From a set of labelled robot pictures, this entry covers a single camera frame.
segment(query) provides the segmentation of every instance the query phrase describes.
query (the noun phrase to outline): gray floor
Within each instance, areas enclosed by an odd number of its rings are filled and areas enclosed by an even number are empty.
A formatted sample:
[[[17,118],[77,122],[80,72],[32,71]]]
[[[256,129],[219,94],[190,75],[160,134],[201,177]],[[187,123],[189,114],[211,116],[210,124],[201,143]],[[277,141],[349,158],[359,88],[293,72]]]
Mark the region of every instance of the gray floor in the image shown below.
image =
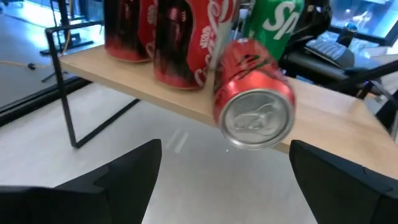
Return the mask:
[[[68,96],[77,138],[134,98],[98,84]],[[61,103],[0,128],[0,185],[54,187],[151,140],[162,162],[144,224],[316,224],[289,157],[237,150],[220,131],[142,101],[79,150]]]
[[[53,66],[50,57],[42,57],[39,54],[40,50],[48,48],[43,27],[52,26],[51,10],[29,2],[25,2],[24,7],[19,3],[12,3],[5,7],[4,14],[0,14],[0,61],[50,65],[31,71],[27,67],[0,63],[0,108],[55,84],[54,78],[46,83],[41,82],[41,79],[53,72]],[[80,30],[80,34],[82,37],[93,39],[97,45],[102,43],[96,30]]]
[[[0,30],[0,61],[51,63],[49,58],[39,55],[47,47],[43,28],[2,15]],[[52,71],[52,66],[31,71],[27,67],[0,64],[0,107],[54,85],[55,80],[40,82]]]

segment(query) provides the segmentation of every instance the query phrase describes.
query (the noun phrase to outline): keyboard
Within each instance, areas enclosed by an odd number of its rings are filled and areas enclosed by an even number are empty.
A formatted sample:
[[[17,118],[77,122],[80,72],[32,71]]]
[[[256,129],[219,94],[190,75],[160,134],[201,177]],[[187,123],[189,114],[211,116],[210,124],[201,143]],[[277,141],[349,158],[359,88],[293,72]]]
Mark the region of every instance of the keyboard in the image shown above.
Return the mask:
[[[354,67],[354,53],[335,41],[311,40],[305,44],[305,50],[339,68],[346,69]]]

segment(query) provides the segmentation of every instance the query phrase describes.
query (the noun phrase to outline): silver can top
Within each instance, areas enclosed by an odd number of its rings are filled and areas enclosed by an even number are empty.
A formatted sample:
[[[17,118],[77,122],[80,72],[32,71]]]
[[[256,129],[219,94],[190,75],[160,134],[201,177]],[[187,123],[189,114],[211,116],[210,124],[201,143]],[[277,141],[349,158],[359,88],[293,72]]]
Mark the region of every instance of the silver can top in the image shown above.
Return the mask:
[[[255,89],[235,96],[220,114],[225,138],[240,149],[262,149],[285,138],[294,124],[292,104],[273,90]]]

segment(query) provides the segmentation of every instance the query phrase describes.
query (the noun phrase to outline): desk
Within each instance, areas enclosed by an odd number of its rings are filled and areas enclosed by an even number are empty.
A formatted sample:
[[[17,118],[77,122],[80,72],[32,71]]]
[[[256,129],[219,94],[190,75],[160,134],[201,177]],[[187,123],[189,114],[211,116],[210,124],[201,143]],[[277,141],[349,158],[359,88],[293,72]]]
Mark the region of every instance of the desk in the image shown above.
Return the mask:
[[[60,61],[63,69],[79,77],[215,126],[212,73],[203,90],[178,91],[154,80],[151,63],[117,61],[103,46],[66,55]],[[291,140],[299,139],[398,179],[398,147],[362,101],[299,80],[289,82],[297,94],[296,121],[277,150],[288,153]]]

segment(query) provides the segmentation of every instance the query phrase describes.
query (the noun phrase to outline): coca-cola can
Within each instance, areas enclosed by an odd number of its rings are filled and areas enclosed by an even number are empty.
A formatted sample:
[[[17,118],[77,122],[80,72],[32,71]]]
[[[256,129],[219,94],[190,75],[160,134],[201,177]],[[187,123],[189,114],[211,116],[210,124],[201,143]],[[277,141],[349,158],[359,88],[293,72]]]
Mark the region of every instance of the coca-cola can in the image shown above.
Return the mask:
[[[213,55],[211,57],[210,69],[215,69],[218,60],[226,46],[232,39],[231,29],[232,24],[239,19],[239,4],[240,0],[224,0],[222,4],[221,15],[218,19],[217,25],[217,39],[215,42]]]
[[[241,149],[274,146],[294,124],[295,94],[268,50],[253,39],[228,44],[215,73],[213,116]]]
[[[154,71],[179,89],[204,86],[222,0],[159,0]]]
[[[150,60],[157,0],[104,0],[105,49],[121,60]]]

